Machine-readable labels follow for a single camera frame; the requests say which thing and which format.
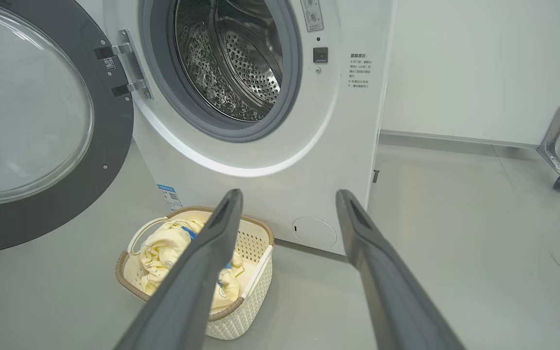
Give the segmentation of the grey warning sticker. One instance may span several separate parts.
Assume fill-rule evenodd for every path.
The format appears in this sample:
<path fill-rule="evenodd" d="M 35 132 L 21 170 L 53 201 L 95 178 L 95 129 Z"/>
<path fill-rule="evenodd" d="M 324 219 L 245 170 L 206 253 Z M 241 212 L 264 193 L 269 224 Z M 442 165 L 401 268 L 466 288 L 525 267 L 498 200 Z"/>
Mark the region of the grey warning sticker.
<path fill-rule="evenodd" d="M 300 0 L 305 18 L 305 25 L 309 33 L 322 31 L 324 20 L 319 0 Z"/>

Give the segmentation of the black round washing machine door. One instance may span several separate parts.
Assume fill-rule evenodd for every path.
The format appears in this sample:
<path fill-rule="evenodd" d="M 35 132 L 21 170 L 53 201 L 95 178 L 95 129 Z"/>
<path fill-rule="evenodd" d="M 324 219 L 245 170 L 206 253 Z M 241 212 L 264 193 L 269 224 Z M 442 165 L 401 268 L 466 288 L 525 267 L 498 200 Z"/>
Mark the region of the black round washing machine door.
<path fill-rule="evenodd" d="M 0 250 L 89 208 L 120 172 L 133 98 L 78 0 L 0 0 Z"/>

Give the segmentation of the round filter cover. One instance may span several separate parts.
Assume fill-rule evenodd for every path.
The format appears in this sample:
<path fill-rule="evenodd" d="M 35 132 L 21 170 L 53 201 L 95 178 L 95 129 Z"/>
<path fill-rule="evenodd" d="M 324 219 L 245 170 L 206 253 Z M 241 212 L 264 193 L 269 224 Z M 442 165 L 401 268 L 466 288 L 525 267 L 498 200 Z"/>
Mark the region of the round filter cover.
<path fill-rule="evenodd" d="M 316 217 L 297 218 L 292 228 L 297 242 L 304 246 L 327 249 L 333 247 L 337 241 L 335 230 L 327 222 Z"/>

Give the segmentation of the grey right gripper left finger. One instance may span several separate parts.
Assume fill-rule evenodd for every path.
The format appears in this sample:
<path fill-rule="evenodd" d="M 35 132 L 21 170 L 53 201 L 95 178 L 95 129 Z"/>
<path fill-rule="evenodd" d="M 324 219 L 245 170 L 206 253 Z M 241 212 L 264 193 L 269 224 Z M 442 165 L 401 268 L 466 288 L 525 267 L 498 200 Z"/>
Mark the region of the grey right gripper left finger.
<path fill-rule="evenodd" d="M 243 194 L 231 189 L 115 350 L 202 350 L 219 273 L 231 261 Z"/>

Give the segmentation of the white Hisense washing machine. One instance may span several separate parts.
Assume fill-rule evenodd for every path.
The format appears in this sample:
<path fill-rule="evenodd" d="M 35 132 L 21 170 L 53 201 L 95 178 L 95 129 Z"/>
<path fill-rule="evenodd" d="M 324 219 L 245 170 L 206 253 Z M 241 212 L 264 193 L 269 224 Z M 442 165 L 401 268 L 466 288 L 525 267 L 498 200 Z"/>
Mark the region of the white Hisense washing machine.
<path fill-rule="evenodd" d="M 336 232 L 344 254 L 335 194 L 350 190 L 368 203 L 387 86 L 398 0 L 318 0 L 324 29 L 309 33 L 300 0 L 290 0 L 302 44 L 301 83 L 289 116 L 271 135 L 227 142 L 189 125 L 169 106 L 146 62 L 140 0 L 78 0 L 115 46 L 129 29 L 153 99 L 131 92 L 133 139 L 157 184 L 174 188 L 185 206 L 215 206 L 240 189 L 243 212 L 299 244 L 293 222 L 311 216 Z M 313 62 L 328 47 L 329 61 Z"/>

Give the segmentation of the blue energy label sticker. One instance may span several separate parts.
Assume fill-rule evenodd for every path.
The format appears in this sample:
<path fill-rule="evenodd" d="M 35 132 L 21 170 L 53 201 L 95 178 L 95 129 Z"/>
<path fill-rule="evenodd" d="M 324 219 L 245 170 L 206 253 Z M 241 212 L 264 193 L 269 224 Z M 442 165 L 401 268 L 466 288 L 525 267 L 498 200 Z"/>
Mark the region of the blue energy label sticker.
<path fill-rule="evenodd" d="M 183 208 L 182 202 L 180 201 L 179 197 L 177 196 L 174 188 L 169 186 L 164 186 L 161 184 L 157 184 L 158 189 L 162 193 L 165 202 L 167 202 L 168 208 L 171 212 L 174 212 L 180 208 Z"/>

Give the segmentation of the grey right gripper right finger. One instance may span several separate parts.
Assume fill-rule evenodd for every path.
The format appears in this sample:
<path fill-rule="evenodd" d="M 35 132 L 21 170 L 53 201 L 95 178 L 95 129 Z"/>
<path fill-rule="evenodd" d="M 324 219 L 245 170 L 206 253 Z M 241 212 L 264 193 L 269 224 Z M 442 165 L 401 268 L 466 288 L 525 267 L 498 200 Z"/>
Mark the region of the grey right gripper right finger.
<path fill-rule="evenodd" d="M 336 192 L 345 255 L 360 273 L 378 350 L 465 350 L 356 196 Z"/>

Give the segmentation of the white wheeled partition panel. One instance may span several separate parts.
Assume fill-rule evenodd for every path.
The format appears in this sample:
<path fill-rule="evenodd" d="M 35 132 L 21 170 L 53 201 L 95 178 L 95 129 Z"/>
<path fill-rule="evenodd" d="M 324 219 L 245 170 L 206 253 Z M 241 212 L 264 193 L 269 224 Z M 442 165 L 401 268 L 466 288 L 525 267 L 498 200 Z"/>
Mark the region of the white wheeled partition panel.
<path fill-rule="evenodd" d="M 560 0 L 399 0 L 383 132 L 536 146 L 560 106 Z"/>

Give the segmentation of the metal partition foot with caster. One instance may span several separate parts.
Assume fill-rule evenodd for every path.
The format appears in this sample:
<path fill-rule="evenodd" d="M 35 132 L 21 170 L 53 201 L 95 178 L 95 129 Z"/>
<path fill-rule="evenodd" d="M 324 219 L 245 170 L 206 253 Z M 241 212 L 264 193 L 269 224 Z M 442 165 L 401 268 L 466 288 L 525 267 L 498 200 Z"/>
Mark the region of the metal partition foot with caster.
<path fill-rule="evenodd" d="M 557 141 L 560 139 L 560 107 L 557 109 L 554 118 L 544 136 L 542 143 L 536 151 L 540 156 L 558 173 L 554 181 L 553 189 L 560 192 L 560 157 L 557 154 Z"/>

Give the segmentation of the cream perforated laundry basket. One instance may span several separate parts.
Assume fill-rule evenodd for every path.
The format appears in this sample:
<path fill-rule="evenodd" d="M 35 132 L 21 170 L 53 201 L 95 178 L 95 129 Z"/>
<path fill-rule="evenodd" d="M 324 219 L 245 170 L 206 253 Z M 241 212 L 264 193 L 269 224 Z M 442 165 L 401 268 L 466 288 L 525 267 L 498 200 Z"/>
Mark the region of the cream perforated laundry basket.
<path fill-rule="evenodd" d="M 205 224 L 212 212 L 212 208 L 191 206 L 147 222 L 118 257 L 115 273 L 119 284 L 142 301 L 148 301 L 151 296 L 140 288 L 140 279 L 146 273 L 139 261 L 142 242 L 165 222 L 182 219 L 201 221 Z M 273 232 L 267 224 L 253 217 L 241 217 L 235 247 L 235 252 L 240 253 L 242 257 L 245 269 L 238 277 L 241 294 L 226 309 L 210 314 L 207 335 L 217 339 L 232 340 L 242 336 L 249 329 L 262 307 L 271 284 L 273 247 Z"/>

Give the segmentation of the steel washing machine drum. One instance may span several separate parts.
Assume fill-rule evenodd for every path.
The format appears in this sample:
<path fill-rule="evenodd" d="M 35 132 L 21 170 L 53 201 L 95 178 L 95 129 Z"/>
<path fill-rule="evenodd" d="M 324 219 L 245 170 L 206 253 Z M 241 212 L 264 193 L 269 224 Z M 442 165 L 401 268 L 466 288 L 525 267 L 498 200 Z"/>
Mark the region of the steel washing machine drum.
<path fill-rule="evenodd" d="M 280 94 L 282 49 L 264 0 L 176 0 L 178 61 L 195 93 L 227 118 L 257 122 Z"/>

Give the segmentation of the metal door hinge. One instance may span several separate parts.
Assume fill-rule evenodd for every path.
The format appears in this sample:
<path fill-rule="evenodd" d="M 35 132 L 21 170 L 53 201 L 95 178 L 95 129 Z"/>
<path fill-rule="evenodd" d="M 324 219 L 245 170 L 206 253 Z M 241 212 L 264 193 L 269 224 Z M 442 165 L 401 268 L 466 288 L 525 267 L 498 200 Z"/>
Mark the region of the metal door hinge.
<path fill-rule="evenodd" d="M 120 58 L 129 82 L 112 88 L 115 97 L 138 91 L 143 98 L 153 99 L 149 78 L 140 64 L 140 56 L 129 29 L 120 29 L 119 43 L 115 46 L 102 46 L 95 49 L 95 56 L 106 64 L 107 73 L 116 69 L 115 59 Z"/>

